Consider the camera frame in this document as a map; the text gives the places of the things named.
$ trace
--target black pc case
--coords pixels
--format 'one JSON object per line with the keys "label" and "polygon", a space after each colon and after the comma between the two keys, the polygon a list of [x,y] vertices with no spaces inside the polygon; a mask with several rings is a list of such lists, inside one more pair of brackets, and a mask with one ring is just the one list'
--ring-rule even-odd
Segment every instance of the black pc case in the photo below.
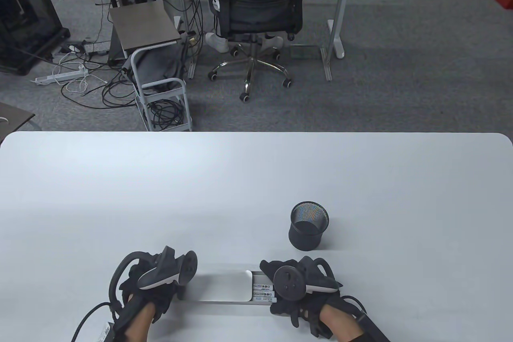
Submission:
{"label": "black pc case", "polygon": [[0,0],[0,71],[27,75],[69,36],[51,0]]}

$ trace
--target office chair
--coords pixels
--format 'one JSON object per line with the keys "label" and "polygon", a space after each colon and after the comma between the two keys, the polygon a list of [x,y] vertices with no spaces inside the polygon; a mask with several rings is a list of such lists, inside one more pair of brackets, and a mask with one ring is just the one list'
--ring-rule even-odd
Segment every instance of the office chair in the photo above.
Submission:
{"label": "office chair", "polygon": [[[292,41],[294,35],[303,27],[303,0],[208,0],[210,10],[216,18],[218,31],[221,37],[236,42],[248,42],[249,52],[238,44],[232,49],[232,56],[238,56],[242,52],[246,58],[225,61],[215,67],[209,74],[214,81],[218,75],[218,69],[226,65],[247,63],[247,75],[244,83],[244,91],[239,98],[242,102],[249,101],[251,83],[255,68],[262,65],[274,69],[285,75],[283,86],[288,88],[292,84],[287,69],[281,65],[270,63],[259,58],[258,33],[263,32],[287,32],[288,40]],[[279,51],[274,49],[273,58],[277,60]]]}

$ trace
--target chair wheel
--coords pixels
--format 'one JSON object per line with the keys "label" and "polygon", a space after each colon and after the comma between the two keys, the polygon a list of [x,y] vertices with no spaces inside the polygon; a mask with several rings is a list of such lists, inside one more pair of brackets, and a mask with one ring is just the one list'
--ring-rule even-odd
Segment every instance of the chair wheel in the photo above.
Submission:
{"label": "chair wheel", "polygon": [[242,103],[249,102],[249,93],[242,92],[238,97]]}

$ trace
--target sticker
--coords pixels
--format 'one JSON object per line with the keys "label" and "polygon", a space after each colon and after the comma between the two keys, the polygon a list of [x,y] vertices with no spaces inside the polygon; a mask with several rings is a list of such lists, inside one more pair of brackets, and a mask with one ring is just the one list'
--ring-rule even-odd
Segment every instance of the sticker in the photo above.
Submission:
{"label": "sticker", "polygon": [[99,335],[98,342],[105,342],[105,338],[107,338],[107,336],[109,335],[110,325],[111,325],[111,323],[107,322],[107,324],[105,325],[103,331]]}
{"label": "sticker", "polygon": [[253,283],[253,289],[263,289],[266,291],[271,291],[273,289],[272,285],[261,285],[260,283]]}
{"label": "sticker", "polygon": [[269,302],[269,303],[276,303],[277,298],[268,298],[265,296],[254,296],[253,302]]}
{"label": "sticker", "polygon": [[267,298],[274,298],[275,292],[274,291],[262,291],[262,290],[253,290],[254,296],[264,296]]}

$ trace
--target white sneaker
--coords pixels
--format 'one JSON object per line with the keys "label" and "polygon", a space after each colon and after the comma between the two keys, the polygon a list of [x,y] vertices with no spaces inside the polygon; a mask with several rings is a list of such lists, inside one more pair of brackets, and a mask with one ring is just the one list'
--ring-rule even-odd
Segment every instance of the white sneaker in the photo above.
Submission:
{"label": "white sneaker", "polygon": [[264,52],[266,49],[269,48],[276,48],[276,49],[282,49],[283,48],[283,39],[280,36],[274,36],[271,39],[262,39],[262,48],[260,48],[260,52]]}
{"label": "white sneaker", "polygon": [[205,34],[205,41],[219,53],[226,53],[230,50],[228,40],[223,37],[219,37],[214,32]]}

